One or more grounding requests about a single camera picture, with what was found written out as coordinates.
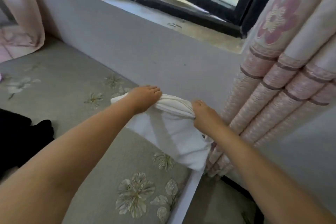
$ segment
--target right arm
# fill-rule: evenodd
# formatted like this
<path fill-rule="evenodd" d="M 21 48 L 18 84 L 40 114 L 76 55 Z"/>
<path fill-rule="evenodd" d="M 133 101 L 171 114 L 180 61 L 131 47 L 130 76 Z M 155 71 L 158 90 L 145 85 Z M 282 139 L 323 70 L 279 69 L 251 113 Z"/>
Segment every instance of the right arm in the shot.
<path fill-rule="evenodd" d="M 279 167 L 262 156 L 203 101 L 193 103 L 195 127 L 225 151 L 265 217 L 273 224 L 335 224 L 336 218 Z"/>

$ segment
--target curtain fold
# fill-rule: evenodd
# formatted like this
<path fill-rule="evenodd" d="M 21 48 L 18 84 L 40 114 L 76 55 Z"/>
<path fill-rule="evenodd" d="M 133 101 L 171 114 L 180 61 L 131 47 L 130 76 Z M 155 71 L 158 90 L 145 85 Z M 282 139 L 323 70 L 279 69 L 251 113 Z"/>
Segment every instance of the curtain fold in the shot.
<path fill-rule="evenodd" d="M 270 0 L 265 9 L 253 39 L 247 39 L 246 58 L 222 114 L 235 133 L 256 146 L 292 131 L 308 113 L 322 112 L 325 91 L 335 97 L 330 81 L 336 78 L 336 0 Z M 231 168 L 216 146 L 208 175 Z"/>
<path fill-rule="evenodd" d="M 44 44 L 44 28 L 36 0 L 3 0 L 16 23 L 0 27 L 0 62 L 21 57 Z"/>

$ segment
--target folded fabric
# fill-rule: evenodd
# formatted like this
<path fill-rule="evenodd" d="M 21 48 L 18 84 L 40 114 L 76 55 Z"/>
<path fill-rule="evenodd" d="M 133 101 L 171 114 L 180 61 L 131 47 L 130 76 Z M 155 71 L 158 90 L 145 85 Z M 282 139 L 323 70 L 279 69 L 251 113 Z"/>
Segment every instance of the folded fabric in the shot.
<path fill-rule="evenodd" d="M 125 95 L 112 98 L 117 102 Z M 161 151 L 193 170 L 205 166 L 211 142 L 194 127 L 195 114 L 189 101 L 163 94 L 146 112 L 135 115 L 126 125 Z"/>

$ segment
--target pink curtain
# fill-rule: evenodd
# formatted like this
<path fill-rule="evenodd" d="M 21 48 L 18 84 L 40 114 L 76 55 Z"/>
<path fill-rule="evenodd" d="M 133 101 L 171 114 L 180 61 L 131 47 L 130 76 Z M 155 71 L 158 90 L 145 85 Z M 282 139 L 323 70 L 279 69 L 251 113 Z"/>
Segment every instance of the pink curtain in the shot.
<path fill-rule="evenodd" d="M 36 0 L 2 0 L 16 23 L 0 26 L 0 62 L 35 52 L 45 35 Z"/>
<path fill-rule="evenodd" d="M 243 140 L 260 146 L 336 99 L 336 0 L 270 0 L 255 27 L 222 117 Z M 216 146 L 209 176 L 231 168 Z"/>

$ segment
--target person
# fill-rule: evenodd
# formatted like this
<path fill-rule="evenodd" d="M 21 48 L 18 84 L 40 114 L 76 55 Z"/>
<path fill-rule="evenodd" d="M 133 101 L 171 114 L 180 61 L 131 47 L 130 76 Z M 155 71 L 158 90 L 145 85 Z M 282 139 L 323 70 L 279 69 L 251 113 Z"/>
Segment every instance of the person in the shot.
<path fill-rule="evenodd" d="M 0 186 L 0 223 L 61 223 L 79 186 L 120 130 L 161 95 L 156 86 L 135 88 L 47 145 Z M 336 223 L 328 210 L 233 133 L 215 110 L 201 100 L 192 107 L 195 127 L 225 150 L 271 223 Z"/>

